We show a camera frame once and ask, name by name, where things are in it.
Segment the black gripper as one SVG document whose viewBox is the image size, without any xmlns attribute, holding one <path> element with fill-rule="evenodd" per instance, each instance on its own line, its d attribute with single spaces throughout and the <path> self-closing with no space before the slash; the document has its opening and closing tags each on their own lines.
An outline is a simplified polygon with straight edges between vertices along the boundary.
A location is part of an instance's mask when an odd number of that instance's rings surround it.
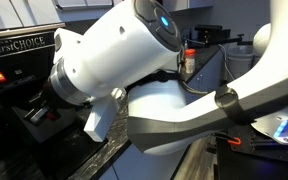
<svg viewBox="0 0 288 180">
<path fill-rule="evenodd" d="M 44 82 L 42 90 L 29 100 L 32 109 L 24 119 L 35 126 L 40 126 L 46 119 L 56 121 L 61 117 L 58 109 L 75 108 L 72 103 L 64 101 L 54 90 L 50 80 Z"/>
</svg>

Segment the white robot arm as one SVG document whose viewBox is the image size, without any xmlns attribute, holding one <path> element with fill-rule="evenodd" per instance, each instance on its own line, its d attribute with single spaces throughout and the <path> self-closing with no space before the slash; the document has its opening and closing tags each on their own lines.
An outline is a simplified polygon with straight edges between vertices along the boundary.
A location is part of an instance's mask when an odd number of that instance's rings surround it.
<svg viewBox="0 0 288 180">
<path fill-rule="evenodd" d="M 180 32 L 157 0 L 124 0 L 84 34 L 54 35 L 54 65 L 32 99 L 26 120 L 39 125 L 58 109 L 92 108 L 85 132 L 105 139 L 128 95 L 127 136 L 150 155 L 176 152 L 193 141 L 288 108 L 288 0 L 270 0 L 271 28 L 259 62 L 246 74 L 185 101 Z"/>
</svg>

